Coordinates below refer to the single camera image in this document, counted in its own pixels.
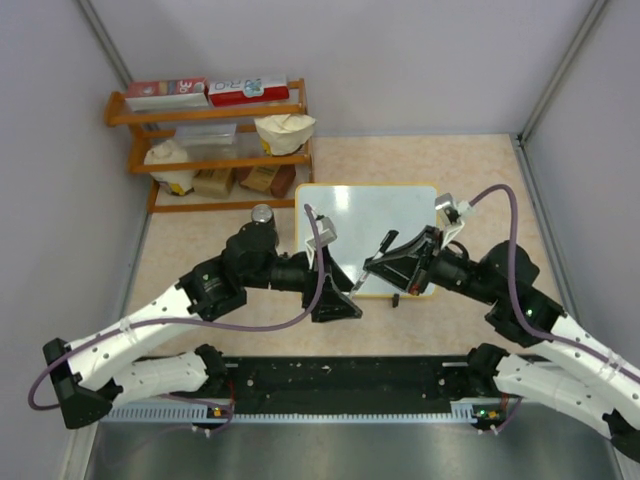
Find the wooden shelving unit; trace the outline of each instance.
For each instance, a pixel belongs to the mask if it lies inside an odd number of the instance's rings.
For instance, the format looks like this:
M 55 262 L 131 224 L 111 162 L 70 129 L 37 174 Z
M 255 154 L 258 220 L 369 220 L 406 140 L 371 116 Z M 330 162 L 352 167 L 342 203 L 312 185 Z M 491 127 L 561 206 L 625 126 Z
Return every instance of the wooden shelving unit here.
M 248 157 L 236 159 L 205 159 L 190 163 L 171 163 L 165 165 L 145 165 L 144 158 L 153 142 L 158 139 L 170 138 L 175 134 L 173 129 L 165 130 L 148 130 L 143 128 L 146 124 L 163 124 L 163 123 L 180 123 L 194 121 L 211 121 L 211 120 L 229 120 L 240 119 L 246 117 L 261 117 L 266 115 L 278 115 L 288 113 L 307 114 L 307 97 L 305 91 L 304 79 L 289 82 L 289 90 L 297 90 L 298 101 L 293 103 L 283 103 L 274 105 L 258 105 L 258 106 L 242 106 L 227 108 L 211 108 L 210 110 L 190 110 L 190 111 L 172 111 L 172 112 L 152 112 L 152 113 L 136 113 L 132 112 L 127 106 L 124 94 L 121 92 L 113 92 L 109 97 L 109 102 L 104 112 L 104 122 L 109 127 L 118 125 L 127 125 L 131 132 L 132 144 L 127 160 L 127 170 L 130 173 L 143 174 L 152 172 L 168 172 L 176 170 L 209 170 L 216 168 L 240 168 L 261 165 L 297 165 L 305 168 L 297 168 L 298 176 L 300 173 L 307 175 L 307 179 L 296 177 L 296 184 L 313 182 L 313 153 L 312 141 L 309 139 L 302 150 L 295 155 L 287 155 L 283 157 Z M 240 124 L 237 127 L 238 134 L 255 134 L 256 128 L 253 124 Z M 190 201 L 194 194 L 185 197 L 172 198 L 170 202 L 158 204 L 158 197 L 162 195 L 159 184 L 153 180 L 153 185 L 149 198 L 147 200 L 147 209 L 150 213 L 161 212 L 194 212 L 194 211 L 210 211 L 210 210 L 233 210 L 252 208 L 259 203 L 266 203 L 274 208 L 293 207 L 295 185 L 290 190 L 290 198 L 276 199 L 268 195 L 261 195 L 258 192 L 244 191 L 234 195 L 235 190 L 239 190 L 237 185 L 229 200 L 203 201 L 202 197 L 198 197 L 199 201 Z

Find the white wall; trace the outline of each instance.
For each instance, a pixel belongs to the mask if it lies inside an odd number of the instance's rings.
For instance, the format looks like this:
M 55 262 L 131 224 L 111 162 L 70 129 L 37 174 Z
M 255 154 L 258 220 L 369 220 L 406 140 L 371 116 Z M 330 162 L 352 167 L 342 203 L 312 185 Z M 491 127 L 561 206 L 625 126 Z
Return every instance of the white wall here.
M 125 132 L 102 124 L 118 85 L 73 2 L 0 2 L 0 85 L 0 478 L 48 479 L 68 432 L 27 390 L 44 343 L 117 314 L 147 182 L 125 173 Z
M 582 321 L 640 365 L 640 2 L 611 2 L 529 147 Z
M 518 132 L 592 0 L 94 0 L 137 79 L 286 73 L 323 134 Z

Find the white board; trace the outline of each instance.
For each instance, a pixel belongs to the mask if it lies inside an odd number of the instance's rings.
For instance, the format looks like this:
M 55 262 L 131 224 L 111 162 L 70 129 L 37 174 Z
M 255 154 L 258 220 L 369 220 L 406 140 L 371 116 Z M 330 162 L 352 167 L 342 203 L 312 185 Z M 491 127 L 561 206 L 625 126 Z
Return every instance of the white board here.
M 413 239 L 425 225 L 436 224 L 436 189 L 431 185 L 322 185 L 305 184 L 296 190 L 296 250 L 304 251 L 311 227 L 304 212 L 308 203 L 333 221 L 338 239 L 329 246 L 331 256 L 355 282 L 365 258 L 371 257 L 389 230 L 399 232 L 391 248 Z M 424 295 L 435 289 L 429 285 Z M 357 296 L 403 294 L 396 287 L 369 276 Z

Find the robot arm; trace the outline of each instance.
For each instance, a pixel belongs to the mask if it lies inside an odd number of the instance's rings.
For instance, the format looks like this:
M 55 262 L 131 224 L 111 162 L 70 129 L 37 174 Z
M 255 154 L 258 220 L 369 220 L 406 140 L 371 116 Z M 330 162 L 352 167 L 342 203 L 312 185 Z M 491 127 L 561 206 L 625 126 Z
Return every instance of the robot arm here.
M 562 370 L 546 371 L 498 347 L 482 345 L 469 354 L 470 375 L 582 421 L 640 461 L 640 370 L 535 289 L 539 269 L 516 246 L 517 303 L 527 320 L 522 325 L 510 296 L 509 241 L 493 247 L 479 262 L 451 250 L 448 244 L 464 226 L 469 206 L 460 208 L 450 195 L 436 204 L 443 230 L 426 226 L 405 245 L 392 250 L 385 245 L 385 251 L 365 260 L 364 275 L 373 274 L 411 295 L 420 295 L 433 283 L 490 305 L 485 319 L 500 335 Z
M 360 318 L 362 311 L 342 293 L 353 284 L 329 253 L 327 245 L 335 239 L 335 232 L 328 231 L 332 225 L 318 218 L 317 226 L 321 245 L 313 247 L 322 249 L 324 281 L 312 321 Z M 91 424 L 113 406 L 141 398 L 172 392 L 214 395 L 226 374 L 215 348 L 203 345 L 161 359 L 144 356 L 167 340 L 245 305 L 245 287 L 300 292 L 303 308 L 309 307 L 318 283 L 318 258 L 312 255 L 309 261 L 305 252 L 278 255 L 276 244 L 273 225 L 248 223 L 227 240 L 221 255 L 197 265 L 137 312 L 89 337 L 47 343 L 43 350 L 49 365 L 71 352 L 50 374 L 67 428 Z M 95 344 L 86 348 L 87 342 Z

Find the red and white box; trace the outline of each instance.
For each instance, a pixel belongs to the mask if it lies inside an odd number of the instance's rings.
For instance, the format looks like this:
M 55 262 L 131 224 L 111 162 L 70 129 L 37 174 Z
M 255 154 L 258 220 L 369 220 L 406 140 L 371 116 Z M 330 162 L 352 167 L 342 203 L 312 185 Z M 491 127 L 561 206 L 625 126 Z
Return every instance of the red and white box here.
M 205 77 L 133 82 L 124 98 L 134 112 L 210 107 Z
M 285 75 L 243 78 L 226 82 L 211 82 L 209 98 L 216 107 L 244 103 L 275 102 L 289 98 Z

